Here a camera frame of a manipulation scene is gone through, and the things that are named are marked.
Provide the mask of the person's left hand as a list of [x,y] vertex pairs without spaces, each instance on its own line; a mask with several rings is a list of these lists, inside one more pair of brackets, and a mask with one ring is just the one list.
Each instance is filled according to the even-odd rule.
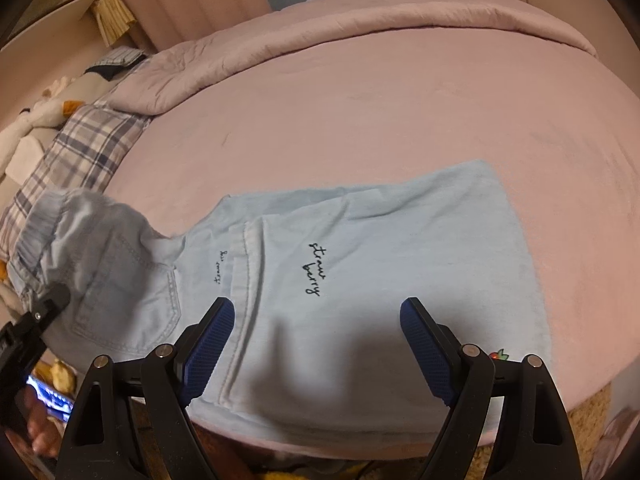
[[23,390],[23,402],[27,410],[30,449],[38,456],[57,458],[61,449],[62,434],[49,419],[47,407],[38,399],[31,386]]

